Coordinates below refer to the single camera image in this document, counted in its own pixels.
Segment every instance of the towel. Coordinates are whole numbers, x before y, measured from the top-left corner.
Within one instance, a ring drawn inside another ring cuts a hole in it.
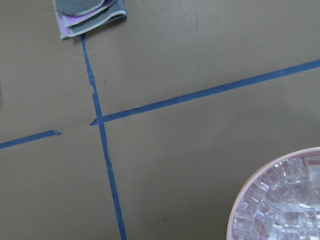
[[[127,15],[123,0],[52,1],[61,39],[78,36]]]

